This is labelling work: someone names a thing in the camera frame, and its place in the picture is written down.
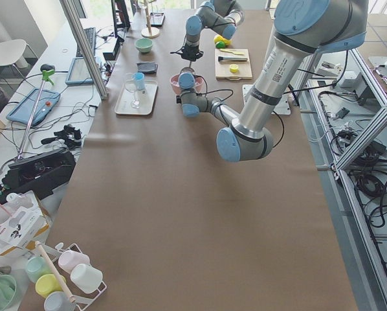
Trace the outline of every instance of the blue cup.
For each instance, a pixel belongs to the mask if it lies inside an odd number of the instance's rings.
[[[133,81],[135,82],[136,88],[141,91],[145,89],[144,86],[144,74],[143,73],[134,73]]]
[[[37,280],[43,275],[52,273],[43,257],[33,257],[28,260],[25,271],[33,283],[37,283]]]

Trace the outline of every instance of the pink cup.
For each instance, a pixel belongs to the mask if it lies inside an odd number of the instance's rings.
[[[172,90],[176,95],[181,94],[181,89],[179,88],[178,83],[179,75],[174,75],[170,78],[170,85],[172,86]],[[204,84],[204,79],[200,76],[195,78],[195,91],[199,93],[202,89],[202,85]]]
[[[71,273],[78,264],[90,264],[90,258],[86,254],[68,249],[58,259],[58,265],[67,273]]]

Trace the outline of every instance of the green fruit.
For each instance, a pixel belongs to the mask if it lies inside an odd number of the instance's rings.
[[[215,47],[217,49],[224,49],[225,48],[225,43],[223,43],[222,41],[218,41],[216,44],[215,44]]]

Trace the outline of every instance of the gray cup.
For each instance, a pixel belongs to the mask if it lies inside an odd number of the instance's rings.
[[[52,292],[44,301],[45,311],[73,311],[76,303],[71,303],[64,292]]]

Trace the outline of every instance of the chair leg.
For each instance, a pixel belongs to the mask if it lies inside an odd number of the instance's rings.
[[[16,64],[12,64],[11,65],[12,67],[14,67],[16,69],[16,71],[18,71],[19,75],[22,76],[23,80],[25,79],[24,75],[22,74],[22,72],[18,69],[18,67],[16,66]]]
[[[37,54],[34,52],[34,50],[33,49],[31,49],[31,47],[30,47],[30,45],[29,44],[27,44],[27,47],[30,49],[30,51],[34,54],[34,56],[37,58],[37,60],[38,60],[38,56],[37,56]]]

